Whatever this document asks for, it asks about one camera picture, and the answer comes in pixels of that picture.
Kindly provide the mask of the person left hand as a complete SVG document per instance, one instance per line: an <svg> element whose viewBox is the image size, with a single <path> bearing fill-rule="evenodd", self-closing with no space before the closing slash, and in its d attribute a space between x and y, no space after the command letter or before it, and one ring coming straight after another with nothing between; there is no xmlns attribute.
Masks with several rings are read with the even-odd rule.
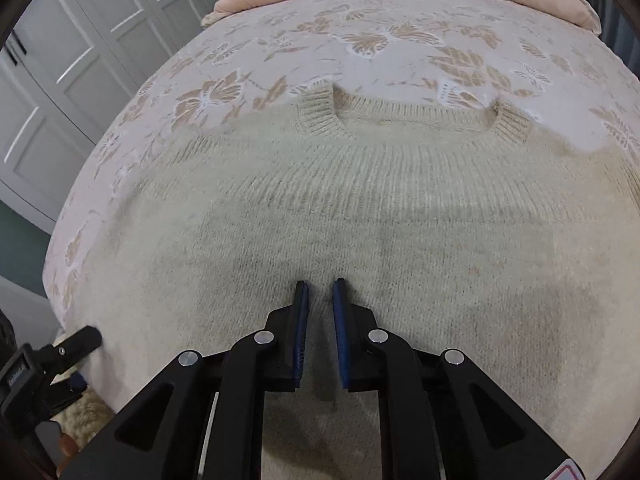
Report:
<svg viewBox="0 0 640 480"><path fill-rule="evenodd" d="M79 448L76 441L63 432L61 437L58 439L58 447L62 453L62 458L58 462L58 466L56 467L56 475L58 477L62 476L64 469L68 466L70 461L79 453Z"/></svg>

